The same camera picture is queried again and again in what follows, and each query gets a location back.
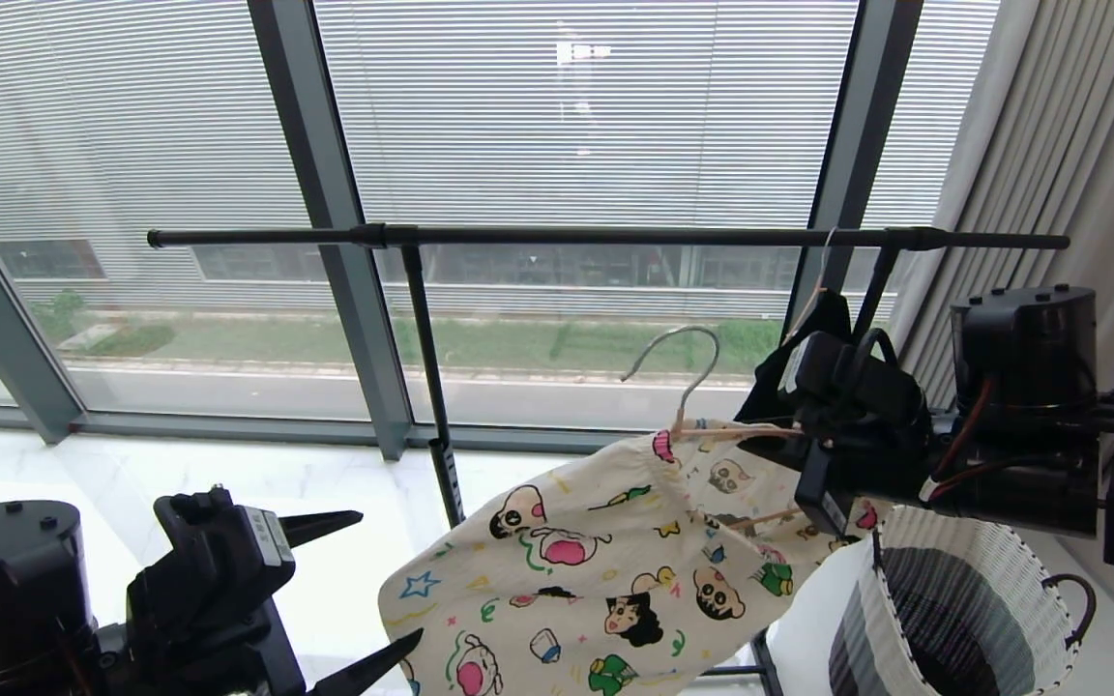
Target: black basket handle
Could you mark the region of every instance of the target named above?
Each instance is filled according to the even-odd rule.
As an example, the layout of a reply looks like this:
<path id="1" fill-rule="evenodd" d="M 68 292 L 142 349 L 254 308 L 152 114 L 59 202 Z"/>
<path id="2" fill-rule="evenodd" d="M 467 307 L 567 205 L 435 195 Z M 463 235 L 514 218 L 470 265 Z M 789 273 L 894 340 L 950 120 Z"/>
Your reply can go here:
<path id="1" fill-rule="evenodd" d="M 1091 587 L 1091 582 L 1086 578 L 1074 575 L 1074 574 L 1059 574 L 1048 577 L 1047 580 L 1043 581 L 1044 587 L 1056 587 L 1061 582 L 1069 581 L 1077 582 L 1082 587 L 1082 591 L 1086 594 L 1086 612 L 1082 616 L 1082 623 L 1077 625 L 1074 633 L 1065 638 L 1065 649 L 1074 646 L 1074 643 L 1081 643 L 1082 639 L 1086 638 L 1086 631 L 1091 629 L 1091 621 L 1095 620 L 1095 611 L 1097 611 L 1097 597 L 1095 595 L 1095 589 Z"/>

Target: blue star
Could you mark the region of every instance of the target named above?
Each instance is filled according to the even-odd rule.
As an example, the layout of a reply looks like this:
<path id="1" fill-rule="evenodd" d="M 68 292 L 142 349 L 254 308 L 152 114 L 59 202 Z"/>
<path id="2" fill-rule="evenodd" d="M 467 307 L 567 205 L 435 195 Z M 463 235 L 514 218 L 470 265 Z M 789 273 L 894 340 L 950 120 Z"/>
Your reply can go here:
<path id="1" fill-rule="evenodd" d="M 405 599 L 408 597 L 428 597 L 429 590 L 432 590 L 433 585 L 439 585 L 439 580 L 432 580 L 432 571 L 423 571 L 423 575 L 419 577 L 408 577 L 407 578 L 407 589 L 402 590 L 402 595 L 399 595 L 399 599 Z M 418 590 L 417 585 L 423 585 L 423 589 Z"/>

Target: white floor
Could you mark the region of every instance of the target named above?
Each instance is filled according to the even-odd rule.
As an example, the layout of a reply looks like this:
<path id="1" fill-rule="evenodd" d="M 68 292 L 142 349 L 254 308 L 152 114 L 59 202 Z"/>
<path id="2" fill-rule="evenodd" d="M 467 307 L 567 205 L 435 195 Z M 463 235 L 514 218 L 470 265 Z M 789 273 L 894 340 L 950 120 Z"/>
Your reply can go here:
<path id="1" fill-rule="evenodd" d="M 457 461 L 465 504 L 475 510 L 563 458 L 459 452 Z M 383 647 L 379 586 L 444 531 L 428 452 L 414 451 L 401 462 L 385 463 L 375 450 L 353 447 L 104 435 L 74 435 L 46 447 L 31 432 L 0 431 L 0 502 L 46 498 L 80 509 L 89 591 L 101 625 L 124 620 L 125 587 L 143 566 L 168 550 L 152 514 L 154 499 L 216 483 L 226 486 L 236 502 L 282 516 L 362 511 L 362 523 L 296 550 L 296 576 L 275 600 L 310 686 Z M 1078 571 L 1052 538 L 1027 539 L 1052 572 Z M 1069 597 L 1069 604 L 1077 611 L 1077 598 Z M 734 664 L 746 663 L 744 650 Z M 370 693 L 410 696 L 411 692 L 394 670 Z M 756 678 L 700 678 L 686 693 L 759 695 L 762 690 Z M 1114 693 L 1114 602 L 1108 597 L 1101 595 L 1095 628 L 1064 693 Z"/>

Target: cylindrical motor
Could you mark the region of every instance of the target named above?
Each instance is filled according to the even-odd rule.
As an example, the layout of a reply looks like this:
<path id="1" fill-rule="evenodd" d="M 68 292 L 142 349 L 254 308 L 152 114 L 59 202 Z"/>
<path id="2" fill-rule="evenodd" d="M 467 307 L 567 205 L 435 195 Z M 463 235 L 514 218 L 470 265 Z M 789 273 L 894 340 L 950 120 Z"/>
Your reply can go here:
<path id="1" fill-rule="evenodd" d="M 993 374 L 996 418 L 1079 410 L 1097 400 L 1093 290 L 1057 285 L 969 296 L 951 305 L 951 331 L 962 413 Z"/>
<path id="2" fill-rule="evenodd" d="M 79 510 L 0 502 L 0 695 L 85 687 L 94 628 Z"/>

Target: cartoon print shirt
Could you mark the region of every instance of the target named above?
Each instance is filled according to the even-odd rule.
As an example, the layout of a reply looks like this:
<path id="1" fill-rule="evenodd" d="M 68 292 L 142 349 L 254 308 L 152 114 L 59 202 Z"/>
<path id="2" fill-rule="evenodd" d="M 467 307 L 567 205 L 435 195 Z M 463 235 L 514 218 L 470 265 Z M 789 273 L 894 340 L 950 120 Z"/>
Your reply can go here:
<path id="1" fill-rule="evenodd" d="M 876 525 L 858 501 L 844 540 L 801 514 L 730 529 L 794 508 L 797 479 L 734 442 L 659 431 L 499 494 L 381 587 L 391 640 L 424 629 L 401 665 L 411 692 L 681 692 Z"/>

